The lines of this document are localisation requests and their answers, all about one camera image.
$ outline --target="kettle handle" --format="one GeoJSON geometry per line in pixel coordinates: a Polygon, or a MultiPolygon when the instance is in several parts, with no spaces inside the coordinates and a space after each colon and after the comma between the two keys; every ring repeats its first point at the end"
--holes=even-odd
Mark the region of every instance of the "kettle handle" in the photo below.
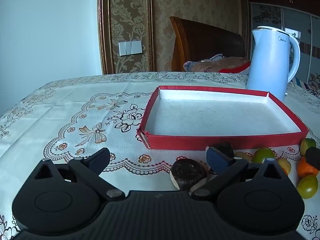
{"type": "Polygon", "coordinates": [[[291,34],[289,34],[290,37],[290,44],[293,48],[293,63],[292,63],[292,67],[291,70],[288,74],[288,83],[293,79],[293,77],[295,76],[295,74],[298,71],[299,68],[299,63],[300,63],[300,46],[299,46],[299,42],[297,41],[296,38],[294,38],[291,34]]]}

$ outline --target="midea logo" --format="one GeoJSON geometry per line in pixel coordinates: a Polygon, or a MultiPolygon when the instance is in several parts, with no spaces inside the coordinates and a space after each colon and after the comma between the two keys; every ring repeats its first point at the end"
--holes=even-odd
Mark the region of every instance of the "midea logo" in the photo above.
{"type": "Polygon", "coordinates": [[[284,42],[286,42],[284,39],[282,39],[280,36],[278,37],[278,40],[279,41],[284,41],[284,42]]]}

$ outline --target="black ribbed surface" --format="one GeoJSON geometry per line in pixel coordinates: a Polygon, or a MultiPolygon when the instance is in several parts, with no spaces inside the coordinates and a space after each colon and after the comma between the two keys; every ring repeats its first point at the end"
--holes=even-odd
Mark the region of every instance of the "black ribbed surface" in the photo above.
{"type": "Polygon", "coordinates": [[[296,232],[277,236],[257,236],[238,231],[221,220],[210,202],[193,200],[186,192],[132,191],[130,197],[125,200],[107,204],[93,223],[77,232],[64,236],[36,236],[22,232],[15,238],[15,240],[40,239],[303,240],[304,238],[296,232]]]}

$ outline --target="pillow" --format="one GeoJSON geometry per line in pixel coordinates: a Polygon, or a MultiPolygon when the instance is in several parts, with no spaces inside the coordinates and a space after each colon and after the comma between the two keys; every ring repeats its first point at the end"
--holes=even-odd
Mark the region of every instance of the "pillow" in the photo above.
{"type": "Polygon", "coordinates": [[[187,72],[217,72],[217,73],[249,73],[250,60],[245,57],[223,57],[217,54],[201,62],[186,62],[183,67],[187,72]]]}

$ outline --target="white light switch panel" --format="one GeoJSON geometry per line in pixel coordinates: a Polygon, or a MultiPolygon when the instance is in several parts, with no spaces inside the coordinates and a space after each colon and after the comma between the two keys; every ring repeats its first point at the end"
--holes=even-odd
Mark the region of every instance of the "white light switch panel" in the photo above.
{"type": "Polygon", "coordinates": [[[142,43],[141,41],[131,42],[131,54],[142,53],[142,43]]]}
{"type": "Polygon", "coordinates": [[[125,42],[125,51],[127,55],[131,55],[131,41],[125,42]]]}
{"type": "Polygon", "coordinates": [[[119,55],[123,56],[123,55],[127,55],[127,52],[125,50],[125,42],[119,42],[119,55]]]}

